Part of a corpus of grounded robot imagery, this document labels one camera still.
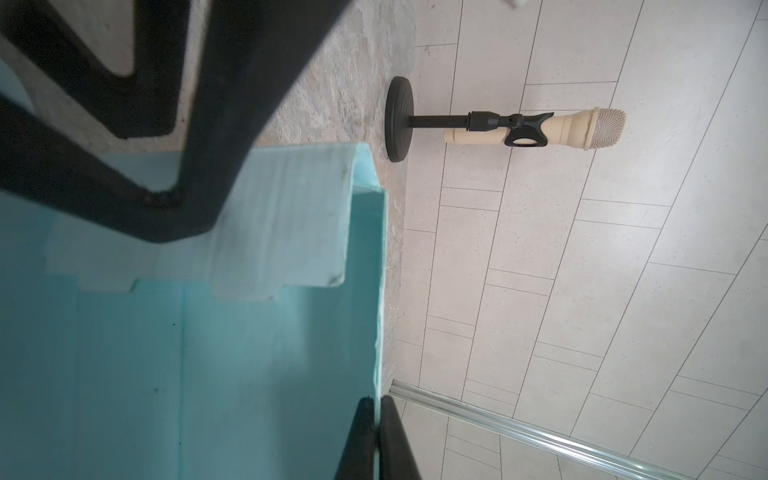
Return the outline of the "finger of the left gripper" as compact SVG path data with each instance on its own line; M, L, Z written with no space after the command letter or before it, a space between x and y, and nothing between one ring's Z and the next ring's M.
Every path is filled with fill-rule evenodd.
M170 134L176 125L189 1L135 1L134 64L117 75L47 1L10 1L2 35L121 139Z
M142 240L210 231L253 141L346 9L343 1L214 1L176 184L153 192L17 103L1 102L1 187Z

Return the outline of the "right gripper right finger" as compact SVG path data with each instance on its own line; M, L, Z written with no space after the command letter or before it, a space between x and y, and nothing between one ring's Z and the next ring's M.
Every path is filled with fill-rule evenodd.
M379 479L421 480L394 399L385 395L380 402Z

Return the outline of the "light blue paper box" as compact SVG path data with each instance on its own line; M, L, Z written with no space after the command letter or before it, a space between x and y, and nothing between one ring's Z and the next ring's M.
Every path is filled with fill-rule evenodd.
M150 244L1 197L5 479L331 479L381 392L387 195L364 143L250 152Z

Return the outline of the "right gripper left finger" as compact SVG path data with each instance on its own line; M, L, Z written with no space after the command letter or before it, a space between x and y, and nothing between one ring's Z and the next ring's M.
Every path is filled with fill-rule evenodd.
M370 397L357 405L335 480L372 480L376 452L375 404Z

